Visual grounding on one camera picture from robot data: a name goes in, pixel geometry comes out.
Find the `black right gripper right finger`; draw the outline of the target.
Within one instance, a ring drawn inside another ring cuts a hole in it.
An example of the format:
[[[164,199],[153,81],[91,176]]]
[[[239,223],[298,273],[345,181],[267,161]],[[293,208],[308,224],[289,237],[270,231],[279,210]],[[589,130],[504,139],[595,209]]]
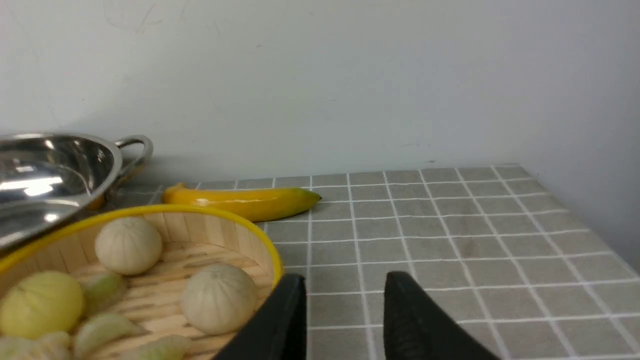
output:
[[[387,360],[497,360],[405,271],[386,274],[383,343]]]

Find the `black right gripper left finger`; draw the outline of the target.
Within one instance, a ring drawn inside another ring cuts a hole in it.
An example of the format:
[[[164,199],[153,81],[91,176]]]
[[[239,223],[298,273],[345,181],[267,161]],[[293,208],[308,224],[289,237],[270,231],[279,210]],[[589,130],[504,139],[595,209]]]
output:
[[[214,360],[305,360],[307,291],[303,276],[282,276],[243,328]]]

